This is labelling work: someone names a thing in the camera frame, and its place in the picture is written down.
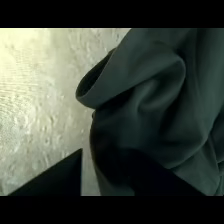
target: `dark green fabric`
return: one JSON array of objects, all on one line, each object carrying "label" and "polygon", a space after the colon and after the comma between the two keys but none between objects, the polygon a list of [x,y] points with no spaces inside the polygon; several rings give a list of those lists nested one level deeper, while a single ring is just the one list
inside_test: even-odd
[{"label": "dark green fabric", "polygon": [[224,29],[139,28],[83,78],[76,96],[96,109],[91,143],[112,176],[122,179],[116,158],[134,148],[223,194],[223,61]]}]

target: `textured wall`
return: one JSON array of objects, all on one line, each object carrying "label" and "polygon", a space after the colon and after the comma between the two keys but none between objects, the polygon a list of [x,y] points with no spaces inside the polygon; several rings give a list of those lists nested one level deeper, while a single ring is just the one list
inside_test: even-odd
[{"label": "textured wall", "polygon": [[88,151],[91,111],[80,79],[129,29],[0,29],[0,194],[84,147],[83,192],[98,194]]}]

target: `black object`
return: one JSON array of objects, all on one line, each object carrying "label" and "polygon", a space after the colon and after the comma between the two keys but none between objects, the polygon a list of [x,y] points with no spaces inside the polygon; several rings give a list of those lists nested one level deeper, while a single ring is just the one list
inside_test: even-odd
[{"label": "black object", "polygon": [[81,165],[82,149],[79,149],[9,196],[80,196]]}]

